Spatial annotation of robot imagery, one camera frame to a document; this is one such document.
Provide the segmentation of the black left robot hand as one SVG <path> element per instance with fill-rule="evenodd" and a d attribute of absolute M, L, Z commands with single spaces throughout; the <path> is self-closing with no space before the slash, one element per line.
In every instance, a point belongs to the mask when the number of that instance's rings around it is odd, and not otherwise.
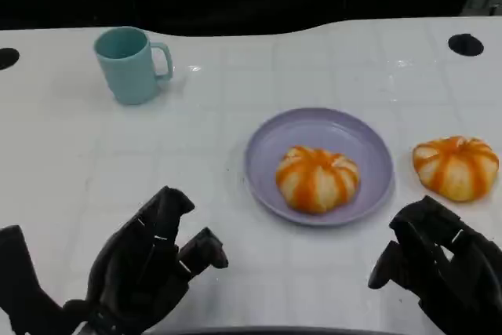
<path fill-rule="evenodd" d="M 89 272 L 85 299 L 57 304 L 40 286 L 22 229 L 1 229 L 1 309 L 15 334 L 142 334 L 181 301 L 208 267 L 224 269 L 222 242 L 203 228 L 176 244 L 181 217 L 194 203 L 163 187 L 105 243 Z"/>

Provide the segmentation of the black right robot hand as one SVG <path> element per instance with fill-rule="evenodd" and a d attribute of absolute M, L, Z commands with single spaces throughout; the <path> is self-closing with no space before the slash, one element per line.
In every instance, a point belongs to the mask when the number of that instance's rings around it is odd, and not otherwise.
<path fill-rule="evenodd" d="M 501 250 L 429 196 L 402 208 L 369 277 L 379 289 L 392 281 L 419 298 L 424 314 L 445 334 L 501 332 Z"/>

